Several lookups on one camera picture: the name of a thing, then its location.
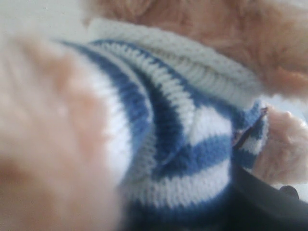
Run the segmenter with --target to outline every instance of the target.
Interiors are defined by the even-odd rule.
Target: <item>plush head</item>
[[[307,10],[281,0],[82,0],[105,17],[190,37],[243,63],[267,94],[308,97]]]
[[[0,48],[0,230],[110,231],[118,201],[105,164],[94,69],[37,36]]]

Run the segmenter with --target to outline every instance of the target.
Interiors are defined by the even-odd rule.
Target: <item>striped sweater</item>
[[[172,42],[173,37],[185,40],[156,29],[116,24],[119,31],[131,26],[130,33],[144,30]],[[64,44],[101,72],[93,83],[110,110],[108,129],[113,138],[107,153],[119,190],[128,201],[129,217],[137,223],[190,228],[214,223],[228,203],[230,161],[251,170],[266,140],[267,121],[264,105],[253,91],[234,103],[236,97],[245,96],[239,94],[245,84],[238,76],[215,69],[217,62],[212,61],[221,60],[233,70],[231,64],[237,65],[237,73],[251,78],[247,88],[253,86],[253,75],[209,48],[203,52],[213,65],[205,62],[193,70],[193,60],[185,63],[184,56],[171,55],[167,49],[164,55],[164,47],[158,52],[123,35],[115,38],[110,22],[108,27],[105,37],[88,45]],[[199,83],[200,76],[207,82]],[[212,91],[210,84],[221,91]],[[231,88],[234,95],[226,97]]]

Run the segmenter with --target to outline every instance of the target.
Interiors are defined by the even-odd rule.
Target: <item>teddy bear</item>
[[[82,5],[88,44],[22,31],[1,45],[1,230],[217,227],[232,161],[269,184],[307,181],[307,126],[258,99],[306,100],[305,10]]]

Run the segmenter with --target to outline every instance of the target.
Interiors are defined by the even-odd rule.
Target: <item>knit fabric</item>
[[[260,101],[251,104],[251,97],[237,104],[237,97],[249,95],[242,90],[225,99],[223,90],[241,82],[234,71],[232,77],[227,71],[222,75],[220,69],[207,63],[199,68],[196,78],[205,75],[214,79],[196,87],[196,79],[190,81],[191,74],[184,75],[197,66],[192,60],[174,66],[183,57],[167,58],[170,56],[125,40],[110,36],[89,45],[64,44],[90,60],[101,73],[92,81],[110,110],[112,138],[107,153],[119,189],[128,201],[128,215],[144,224],[212,225],[226,211],[231,159],[251,170],[264,145],[264,105]],[[233,62],[208,51],[213,59]],[[247,85],[251,84],[251,73],[240,69],[249,74]],[[215,77],[220,80],[213,86],[221,92],[207,92]],[[248,130],[249,136],[237,147]]]

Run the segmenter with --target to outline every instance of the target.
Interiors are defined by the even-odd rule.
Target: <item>white wall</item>
[[[47,35],[73,41],[85,41],[86,30],[80,19],[77,0],[0,0],[0,28],[16,29],[21,23],[37,25]],[[269,99],[283,110],[304,119],[302,110],[293,103],[283,102],[279,97]],[[300,197],[308,201],[308,185],[296,185]]]

